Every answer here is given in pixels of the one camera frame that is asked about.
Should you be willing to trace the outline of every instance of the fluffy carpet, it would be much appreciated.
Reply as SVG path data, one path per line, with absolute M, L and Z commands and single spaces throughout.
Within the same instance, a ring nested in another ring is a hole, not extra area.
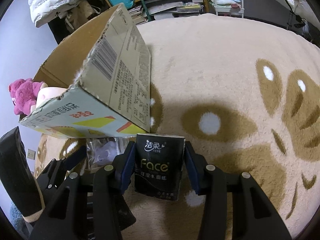
M 185 136 L 225 172 L 250 172 L 296 237 L 320 205 L 320 50 L 272 25 L 211 14 L 139 30 L 152 54 L 152 132 Z M 45 137 L 36 173 L 58 155 L 58 139 Z M 75 142 L 60 142 L 60 157 L 72 152 Z M 124 239 L 197 238 L 205 199 L 185 172 L 176 202 L 132 186 L 125 198 L 137 222 Z

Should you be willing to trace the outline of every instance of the stuffed toy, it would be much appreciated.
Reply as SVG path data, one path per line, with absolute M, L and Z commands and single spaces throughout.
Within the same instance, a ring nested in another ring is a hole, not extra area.
M 9 85 L 15 115 L 31 114 L 36 108 L 36 100 L 40 89 L 47 87 L 44 82 L 34 82 L 31 78 L 18 79 Z

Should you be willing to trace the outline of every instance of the stacked magazines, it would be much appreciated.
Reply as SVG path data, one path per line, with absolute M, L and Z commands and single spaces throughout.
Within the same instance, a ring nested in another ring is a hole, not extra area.
M 199 3 L 187 2 L 183 6 L 177 7 L 177 12 L 199 13 L 201 5 Z
M 136 25 L 140 25 L 148 21 L 141 5 L 138 5 L 135 8 L 129 10 L 129 14 L 131 15 L 132 20 Z

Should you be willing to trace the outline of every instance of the brown paw print pattern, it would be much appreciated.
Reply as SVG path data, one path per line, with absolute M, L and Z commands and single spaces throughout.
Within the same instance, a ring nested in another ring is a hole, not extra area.
M 302 70 L 288 78 L 282 120 L 287 126 L 296 156 L 305 161 L 320 160 L 320 87 Z
M 52 159 L 67 158 L 82 145 L 85 145 L 85 139 L 62 139 L 42 134 L 37 150 L 35 176 L 38 177 Z M 72 171 L 82 172 L 85 166 L 84 162 L 85 160 L 80 162 Z
M 288 220 L 299 203 L 298 186 L 302 185 L 307 191 L 317 181 L 316 174 L 306 176 L 305 170 L 302 168 L 295 171 L 294 178 L 287 177 L 285 160 L 291 154 L 290 149 L 293 149 L 292 154 L 298 159 L 307 162 L 320 160 L 320 124 L 318 121 L 320 90 L 319 86 L 305 72 L 295 70 L 289 75 L 284 93 L 278 69 L 265 59 L 256 61 L 256 73 L 265 110 L 270 121 L 273 121 L 271 123 L 278 123 L 279 126 L 286 127 L 291 137 L 291 142 L 287 138 L 283 138 L 282 133 L 277 132 L 279 131 L 278 127 L 271 127 L 269 130 L 269 138 L 274 140 L 273 144 L 278 148 L 282 157 L 274 152 L 268 139 L 265 139 L 264 143 L 250 145 L 250 142 L 254 143 L 252 137 L 265 136 L 265 134 L 259 133 L 255 122 L 245 113 L 240 113 L 224 104 L 208 103 L 191 106 L 182 113 L 181 125 L 183 130 L 191 136 L 188 139 L 192 141 L 195 150 L 199 153 L 208 149 L 213 152 L 222 149 L 223 153 L 218 157 L 215 157 L 214 154 L 205 156 L 209 163 L 214 163 L 229 173 L 250 172 L 278 211 L 286 194 L 289 194 L 288 202 L 291 208 L 286 209 L 283 216 L 283 219 Z M 165 132 L 165 129 L 161 127 L 163 102 L 153 84 L 151 97 L 154 100 L 151 103 L 150 115 L 153 118 L 152 132 L 157 130 Z M 243 145 L 248 145 L 248 147 L 233 148 L 237 145 L 235 144 L 237 141 L 244 141 Z M 259 138 L 258 141 L 263 142 L 264 138 Z M 279 158 L 283 158 L 284 163 L 279 163 Z M 292 188 L 288 190 L 286 183 L 292 179 L 295 181 L 291 184 Z M 195 195 L 185 176 L 181 181 L 179 201 L 165 205 L 164 223 L 169 239 L 196 238 L 203 214 L 203 204 L 204 197 Z M 187 229 L 185 231 L 176 230 L 181 228 L 181 219 Z M 231 239 L 231 201 L 228 201 L 227 223 L 226 239 Z

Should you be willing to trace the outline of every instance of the wall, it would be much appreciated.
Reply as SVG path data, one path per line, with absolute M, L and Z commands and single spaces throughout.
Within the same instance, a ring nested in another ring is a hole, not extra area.
M 57 43 L 48 27 L 36 28 L 30 18 L 28 0 L 14 0 L 0 21 L 0 137 L 18 125 L 8 91 L 11 82 L 34 77 Z M 19 126 L 26 149 L 37 150 L 40 133 Z M 33 171 L 35 163 L 28 159 Z M 0 206 L 8 216 L 11 200 L 0 183 Z
M 244 0 L 245 17 L 253 17 L 286 27 L 289 14 L 289 10 L 276 0 Z M 295 18 L 292 20 L 292 24 L 294 23 L 297 23 Z

